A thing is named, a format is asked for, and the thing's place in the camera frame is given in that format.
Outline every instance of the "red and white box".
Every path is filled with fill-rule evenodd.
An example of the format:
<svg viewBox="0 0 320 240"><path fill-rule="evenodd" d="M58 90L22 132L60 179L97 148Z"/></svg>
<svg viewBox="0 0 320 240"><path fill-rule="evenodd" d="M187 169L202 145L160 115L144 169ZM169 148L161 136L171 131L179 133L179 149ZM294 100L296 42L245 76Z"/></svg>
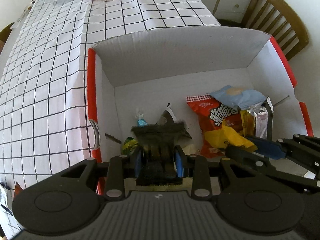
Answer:
<svg viewBox="0 0 320 240"><path fill-rule="evenodd" d="M313 135L306 105L294 94L297 85L274 37L234 27L187 26L136 32L109 38L89 49L88 116L95 130L93 156L108 161L121 154L132 136L136 108L156 123L167 103L184 120L201 148L198 118L186 96L204 95L226 85L260 91L274 106L273 140Z"/></svg>

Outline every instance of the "chair backrest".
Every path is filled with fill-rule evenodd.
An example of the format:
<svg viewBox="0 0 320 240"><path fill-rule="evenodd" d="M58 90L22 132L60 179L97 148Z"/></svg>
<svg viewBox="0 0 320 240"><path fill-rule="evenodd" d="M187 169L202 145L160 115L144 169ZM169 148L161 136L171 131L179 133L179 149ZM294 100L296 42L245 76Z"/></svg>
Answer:
<svg viewBox="0 0 320 240"><path fill-rule="evenodd" d="M1 32L0 32L0 40L3 41L4 43L7 41L7 39L9 38L9 35L11 33L11 26L14 23L10 23L7 27L5 27Z"/></svg>
<svg viewBox="0 0 320 240"><path fill-rule="evenodd" d="M309 44L303 22L284 0L251 0L241 23L273 35L287 60Z"/></svg>

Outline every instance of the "snack bag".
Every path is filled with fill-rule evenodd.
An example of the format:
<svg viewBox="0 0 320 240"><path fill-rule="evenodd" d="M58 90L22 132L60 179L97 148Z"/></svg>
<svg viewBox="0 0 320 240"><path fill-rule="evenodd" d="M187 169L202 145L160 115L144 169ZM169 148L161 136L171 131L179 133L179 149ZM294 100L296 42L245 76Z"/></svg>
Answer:
<svg viewBox="0 0 320 240"><path fill-rule="evenodd" d="M209 94L187 97L187 104L198 115L203 135L205 132L221 129L224 119L226 125L232 127L235 131L240 132L243 130L239 111L225 106ZM223 154L204 140L201 155L213 158Z"/></svg>
<svg viewBox="0 0 320 240"><path fill-rule="evenodd" d="M243 147L246 151L257 150L253 142L239 135L234 129L226 125L223 120L222 128L219 130L208 131L204 133L204 139L212 146L219 149L225 149L228 145Z"/></svg>
<svg viewBox="0 0 320 240"><path fill-rule="evenodd" d="M128 137L122 146L122 154L131 155L134 153L134 150L139 145L138 141L132 137Z"/></svg>
<svg viewBox="0 0 320 240"><path fill-rule="evenodd" d="M254 117L246 110L241 110L241 120L242 120L242 127L243 127L243 134L239 133L243 137L247 135L255 135L254 133Z"/></svg>
<svg viewBox="0 0 320 240"><path fill-rule="evenodd" d="M210 95L223 104L237 110L248 110L252 105L261 105L267 97L259 91L246 88L237 88L225 86L219 91L210 93Z"/></svg>

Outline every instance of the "screw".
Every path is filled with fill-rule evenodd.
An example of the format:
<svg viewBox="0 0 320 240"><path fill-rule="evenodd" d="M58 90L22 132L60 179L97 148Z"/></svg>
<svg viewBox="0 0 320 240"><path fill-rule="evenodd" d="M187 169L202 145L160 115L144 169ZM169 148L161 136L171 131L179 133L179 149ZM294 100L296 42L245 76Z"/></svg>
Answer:
<svg viewBox="0 0 320 240"><path fill-rule="evenodd" d="M204 188L199 188L195 190L195 195L197 197L207 197L210 195L210 191Z"/></svg>
<svg viewBox="0 0 320 240"><path fill-rule="evenodd" d="M110 189L106 192L108 197L120 197L122 195L121 190L119 189Z"/></svg>
<svg viewBox="0 0 320 240"><path fill-rule="evenodd" d="M262 161L257 161L257 162L256 162L256 165L257 165L258 167L261 167L261 166L263 166L263 162L262 162Z"/></svg>

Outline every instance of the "table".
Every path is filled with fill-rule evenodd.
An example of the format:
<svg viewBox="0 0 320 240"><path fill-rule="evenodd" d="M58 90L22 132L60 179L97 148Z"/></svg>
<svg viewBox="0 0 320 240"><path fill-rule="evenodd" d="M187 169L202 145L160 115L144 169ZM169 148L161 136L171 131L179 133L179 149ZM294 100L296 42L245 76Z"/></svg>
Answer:
<svg viewBox="0 0 320 240"><path fill-rule="evenodd" d="M200 0L37 0L0 81L0 182L29 187L91 156L86 58L96 42L189 25L219 23ZM19 231L7 224L9 237Z"/></svg>

